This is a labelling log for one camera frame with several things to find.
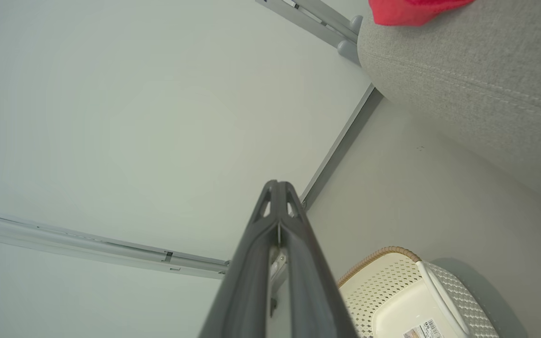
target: basket rim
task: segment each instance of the basket rim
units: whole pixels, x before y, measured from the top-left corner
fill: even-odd
[[[337,287],[342,287],[350,278],[352,278],[359,271],[367,267],[367,265],[373,263],[377,259],[389,253],[403,254],[406,257],[412,259],[414,263],[417,263],[417,261],[421,261],[418,255],[408,249],[405,249],[401,246],[386,246],[368,255],[366,258],[362,259],[362,261],[359,261],[350,270],[348,270],[348,272],[346,272],[343,276],[341,276],[340,279],[337,280]]]

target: barcode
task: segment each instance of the barcode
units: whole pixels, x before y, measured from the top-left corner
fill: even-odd
[[[430,319],[425,324],[429,325],[429,329],[431,330],[431,333],[433,334],[433,338],[444,338],[440,330],[438,330],[438,326],[435,325],[435,322],[433,321],[433,319]]]

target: gray sofa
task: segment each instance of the gray sofa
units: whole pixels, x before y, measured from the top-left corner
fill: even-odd
[[[541,1],[476,0],[358,36],[382,94],[541,194]]]

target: gray floor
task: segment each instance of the gray floor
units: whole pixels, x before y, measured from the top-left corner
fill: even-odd
[[[541,199],[387,100],[309,219],[335,278],[403,246],[456,274],[502,337],[541,336]]]

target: pink fabric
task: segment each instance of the pink fabric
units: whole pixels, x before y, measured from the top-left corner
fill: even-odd
[[[384,26],[421,26],[443,11],[473,0],[369,0],[375,23]]]

